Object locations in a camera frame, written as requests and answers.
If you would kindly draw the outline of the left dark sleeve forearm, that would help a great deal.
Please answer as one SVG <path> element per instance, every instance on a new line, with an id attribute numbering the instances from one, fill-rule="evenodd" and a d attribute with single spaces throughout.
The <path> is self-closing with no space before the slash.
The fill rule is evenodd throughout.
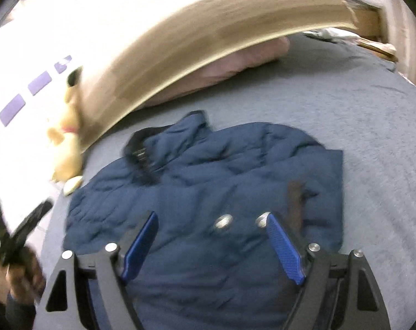
<path id="1" fill-rule="evenodd" d="M 30 304 L 18 302 L 10 293 L 7 295 L 5 317 L 11 329 L 31 330 L 36 316 L 34 301 Z"/>

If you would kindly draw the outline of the left hand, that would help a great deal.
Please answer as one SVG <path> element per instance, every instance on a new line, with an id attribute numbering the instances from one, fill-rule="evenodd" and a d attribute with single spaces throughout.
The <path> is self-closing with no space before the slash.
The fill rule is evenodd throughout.
<path id="1" fill-rule="evenodd" d="M 28 263 L 10 264 L 7 268 L 6 280 L 10 287 L 11 297 L 23 306 L 33 306 L 42 296 L 46 277 L 34 250 L 25 247 Z"/>

